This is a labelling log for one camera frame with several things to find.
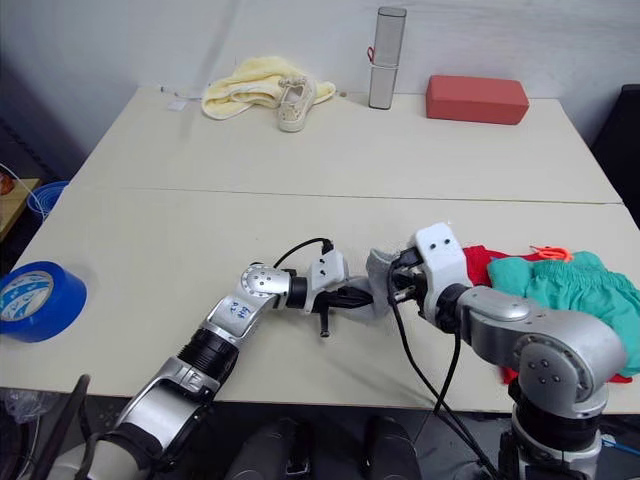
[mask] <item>shoe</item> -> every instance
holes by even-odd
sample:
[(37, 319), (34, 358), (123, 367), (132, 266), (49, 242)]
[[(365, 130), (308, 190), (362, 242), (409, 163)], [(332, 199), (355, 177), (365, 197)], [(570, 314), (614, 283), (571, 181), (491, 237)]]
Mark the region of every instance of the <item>shoe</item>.
[(299, 132), (316, 99), (316, 82), (309, 77), (284, 77), (278, 84), (284, 88), (278, 109), (278, 127), (284, 132)]

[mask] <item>white table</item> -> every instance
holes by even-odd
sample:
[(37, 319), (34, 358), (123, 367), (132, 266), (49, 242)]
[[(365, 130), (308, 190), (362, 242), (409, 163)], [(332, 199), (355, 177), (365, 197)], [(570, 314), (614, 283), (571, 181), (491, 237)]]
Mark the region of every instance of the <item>white table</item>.
[[(3, 338), (0, 385), (131, 395), (176, 354), (252, 261), (273, 261), (312, 236), (332, 238), (354, 274), (369, 247), (401, 248), (420, 227), (450, 221), (464, 245), (526, 253), (530, 244), (590, 250), (640, 284), (640, 232), (621, 205), (255, 195), (84, 188), (78, 183), (39, 230), (20, 264), (52, 260), (87, 284), (71, 327), (39, 344)], [(312, 251), (292, 258), (306, 268)], [(453, 340), (403, 305), (418, 363), (441, 385)], [(432, 399), (408, 365), (395, 324), (269, 314), (243, 348), (220, 400), (423, 407)], [(612, 385), (609, 413), (638, 413), (640, 382)], [(448, 401), (507, 412), (495, 367), (464, 346)]]
[(389, 111), (348, 95), (313, 107), (306, 128), (277, 129), (254, 107), (226, 121), (197, 102), (138, 90), (73, 183), (338, 197), (619, 203), (557, 100), (532, 100), (516, 126), (433, 120), (423, 95)]

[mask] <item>blue tape roll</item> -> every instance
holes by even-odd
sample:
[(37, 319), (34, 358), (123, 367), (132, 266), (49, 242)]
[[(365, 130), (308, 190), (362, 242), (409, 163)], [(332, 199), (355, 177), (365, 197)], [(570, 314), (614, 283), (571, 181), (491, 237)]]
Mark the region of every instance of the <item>blue tape roll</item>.
[(53, 262), (24, 265), (0, 282), (0, 333), (40, 342), (67, 328), (87, 299), (82, 280)]

